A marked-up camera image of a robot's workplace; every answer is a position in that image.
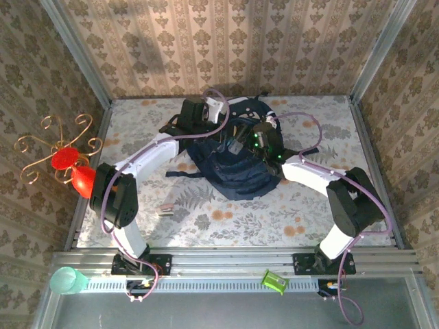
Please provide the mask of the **floral print tablecloth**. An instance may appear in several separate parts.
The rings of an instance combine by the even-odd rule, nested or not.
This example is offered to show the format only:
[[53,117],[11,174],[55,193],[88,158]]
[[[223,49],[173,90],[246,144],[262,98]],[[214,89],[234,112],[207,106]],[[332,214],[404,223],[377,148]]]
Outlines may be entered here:
[[[266,97],[281,115],[287,148],[318,146],[311,160],[334,169],[367,168],[346,96]],[[149,143],[182,106],[181,99],[127,99],[112,105],[101,161],[115,164]],[[193,173],[186,153],[138,185],[136,217],[152,247],[297,247],[317,245],[333,226],[328,199],[301,184],[283,180],[253,200],[230,201],[202,178],[167,178],[168,171]],[[172,217],[159,217],[174,204]]]

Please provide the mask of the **red egg-shaped vase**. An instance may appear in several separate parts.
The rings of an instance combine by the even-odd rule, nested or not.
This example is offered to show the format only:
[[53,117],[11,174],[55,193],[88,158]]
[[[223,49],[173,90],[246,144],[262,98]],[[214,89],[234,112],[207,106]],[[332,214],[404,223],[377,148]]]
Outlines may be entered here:
[[91,197],[96,171],[88,166],[72,168],[72,185],[75,190],[86,199]]

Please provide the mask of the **aluminium side rail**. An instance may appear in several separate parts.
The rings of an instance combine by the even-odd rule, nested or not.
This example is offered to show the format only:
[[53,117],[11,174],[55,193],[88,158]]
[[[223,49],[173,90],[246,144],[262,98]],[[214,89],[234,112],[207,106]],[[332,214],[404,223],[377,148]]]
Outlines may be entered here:
[[[102,121],[99,126],[99,131],[97,133],[97,137],[101,138],[103,141],[105,141],[106,139],[111,116],[112,116],[112,108],[106,109],[104,111],[104,115],[102,117]],[[69,229],[67,240],[66,243],[64,244],[64,249],[63,249],[64,252],[70,252],[72,249],[76,248],[87,208],[88,208],[88,199],[79,197],[77,205],[75,207],[75,212],[71,222],[71,227]]]
[[374,149],[372,147],[372,143],[370,141],[370,137],[368,135],[368,131],[366,129],[363,116],[361,114],[361,108],[355,100],[352,100],[351,97],[348,97],[348,101],[349,101],[349,108],[351,110],[351,114],[353,116],[355,126],[357,128],[357,133],[361,142],[361,146],[363,148],[364,156],[371,174],[371,180],[374,183],[378,195],[380,196],[381,201],[383,202],[383,205],[390,216],[390,223],[392,224],[391,237],[395,242],[395,245],[399,249],[405,249],[406,248],[405,241],[403,235],[400,232],[400,225],[398,224],[394,216],[390,199],[388,197],[388,191],[384,184],[383,177],[379,169],[379,164],[375,157]]

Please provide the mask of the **aluminium frame post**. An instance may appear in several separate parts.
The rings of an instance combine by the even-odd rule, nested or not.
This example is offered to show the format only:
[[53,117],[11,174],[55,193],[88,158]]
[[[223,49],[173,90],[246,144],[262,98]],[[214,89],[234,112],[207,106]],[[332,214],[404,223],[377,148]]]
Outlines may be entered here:
[[395,7],[381,31],[370,56],[368,57],[357,81],[354,84],[350,98],[358,103],[364,96],[377,71],[387,56],[396,37],[404,26],[408,16],[416,5],[417,0],[397,0]]
[[88,55],[85,44],[80,40],[79,33],[70,23],[67,12],[62,8],[58,0],[40,0],[40,2],[78,64],[96,98],[102,105],[102,108],[107,111],[111,107],[111,96],[108,94],[91,56]]

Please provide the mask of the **grey metal sheet panel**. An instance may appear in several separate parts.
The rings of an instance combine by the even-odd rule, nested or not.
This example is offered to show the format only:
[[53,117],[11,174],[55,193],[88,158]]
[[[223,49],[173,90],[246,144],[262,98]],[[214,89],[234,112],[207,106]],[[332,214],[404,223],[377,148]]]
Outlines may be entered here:
[[32,329],[439,329],[411,278],[351,279],[344,302],[316,293],[48,292]]

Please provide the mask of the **navy blue backpack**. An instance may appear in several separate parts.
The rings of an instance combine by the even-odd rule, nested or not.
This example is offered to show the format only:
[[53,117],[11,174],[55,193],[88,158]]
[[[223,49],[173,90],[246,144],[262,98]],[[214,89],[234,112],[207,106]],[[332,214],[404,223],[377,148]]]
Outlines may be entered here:
[[266,122],[267,116],[275,117],[275,113],[259,96],[231,99],[229,106],[229,120],[218,137],[193,141],[186,148],[198,172],[168,171],[165,176],[204,178],[229,200],[262,197],[277,187],[281,177],[268,172],[263,161],[253,153],[253,148],[244,147],[237,156],[228,150],[220,153],[217,149],[225,138],[240,137],[234,136],[236,125],[247,123],[253,128]]

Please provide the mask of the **teal plastic cup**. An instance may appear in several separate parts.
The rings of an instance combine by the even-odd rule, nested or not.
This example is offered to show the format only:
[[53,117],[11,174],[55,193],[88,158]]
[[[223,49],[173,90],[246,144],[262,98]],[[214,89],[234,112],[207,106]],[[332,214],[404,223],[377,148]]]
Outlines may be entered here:
[[72,267],[61,267],[51,276],[50,289],[60,295],[73,295],[83,291],[88,285],[88,278]]

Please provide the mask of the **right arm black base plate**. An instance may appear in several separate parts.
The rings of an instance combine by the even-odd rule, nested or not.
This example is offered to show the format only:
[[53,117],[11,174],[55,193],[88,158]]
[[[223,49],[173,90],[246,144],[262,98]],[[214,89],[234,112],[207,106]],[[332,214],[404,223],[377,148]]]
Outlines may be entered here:
[[313,253],[297,253],[292,255],[294,273],[304,275],[337,275],[342,256],[335,260],[327,260],[323,255]]

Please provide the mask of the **aluminium front rail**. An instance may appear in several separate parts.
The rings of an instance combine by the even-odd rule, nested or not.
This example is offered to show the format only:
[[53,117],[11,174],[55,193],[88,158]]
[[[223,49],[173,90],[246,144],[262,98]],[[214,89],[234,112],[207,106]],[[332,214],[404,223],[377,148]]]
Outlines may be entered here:
[[[75,267],[89,277],[109,276],[115,248],[77,248],[56,252],[50,270]],[[164,247],[152,254],[171,254],[173,278],[256,278],[266,269],[291,278],[293,255],[312,253],[312,247]],[[397,278],[419,275],[416,253],[395,247],[356,247],[351,250],[360,278]]]

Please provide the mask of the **green pencil sharpener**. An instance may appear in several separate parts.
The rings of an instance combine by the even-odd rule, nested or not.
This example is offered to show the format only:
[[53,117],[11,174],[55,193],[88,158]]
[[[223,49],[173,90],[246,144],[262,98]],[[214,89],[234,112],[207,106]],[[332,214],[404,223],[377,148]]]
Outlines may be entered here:
[[283,295],[288,287],[289,280],[282,278],[278,274],[267,269],[262,278],[261,284]]

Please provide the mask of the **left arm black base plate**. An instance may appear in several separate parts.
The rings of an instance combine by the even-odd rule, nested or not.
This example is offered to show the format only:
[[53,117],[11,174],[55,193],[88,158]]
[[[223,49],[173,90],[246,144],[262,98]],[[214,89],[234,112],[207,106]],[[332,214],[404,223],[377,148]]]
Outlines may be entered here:
[[[149,254],[142,257],[142,260],[150,263],[156,269],[159,276],[169,276],[171,274],[171,254]],[[112,260],[111,274],[154,276],[154,270],[138,260],[128,258],[125,254],[117,253]]]

